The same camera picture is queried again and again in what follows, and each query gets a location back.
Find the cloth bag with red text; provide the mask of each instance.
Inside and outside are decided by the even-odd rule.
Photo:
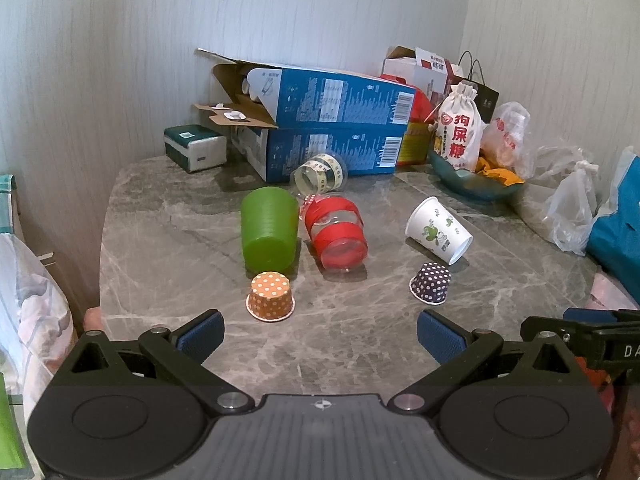
[[[476,170],[484,123],[474,102],[476,90],[459,83],[451,86],[438,115],[433,149],[456,170]]]

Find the green cup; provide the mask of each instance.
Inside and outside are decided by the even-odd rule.
[[[279,187],[249,193],[240,208],[242,256],[247,269],[284,272],[296,257],[298,202]]]

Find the gray marble surface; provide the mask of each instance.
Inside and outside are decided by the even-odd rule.
[[[260,322],[244,306],[252,276],[242,260],[239,209],[264,183],[232,159],[192,175],[164,156],[120,172],[100,258],[100,304],[112,339],[134,339],[158,324],[174,329],[217,308],[225,342],[205,366],[256,399],[269,392],[388,399],[437,366],[416,339],[426,306],[408,282],[423,263],[438,260],[404,236],[413,209],[432,195],[474,236],[450,268],[446,303],[436,308],[454,322],[517,339],[527,316],[558,316],[589,296],[591,260],[562,253],[505,206],[452,196],[427,166],[348,181],[369,243],[362,272],[324,275],[301,224],[290,276],[296,310],[284,322]]]

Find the black polka dot cupcake liner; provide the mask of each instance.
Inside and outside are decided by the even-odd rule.
[[[421,302],[440,305],[447,300],[451,273],[449,269],[430,262],[424,264],[409,282],[409,290]]]

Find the wall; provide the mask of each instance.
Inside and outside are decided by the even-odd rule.
[[[466,0],[0,0],[0,171],[17,175],[27,242],[56,253],[73,302],[98,303],[114,178],[196,119],[210,69],[196,47],[378,73],[392,44],[456,57],[465,13]]]
[[[587,148],[608,189],[640,148],[640,0],[469,0],[462,50],[500,100],[530,111],[539,142]]]

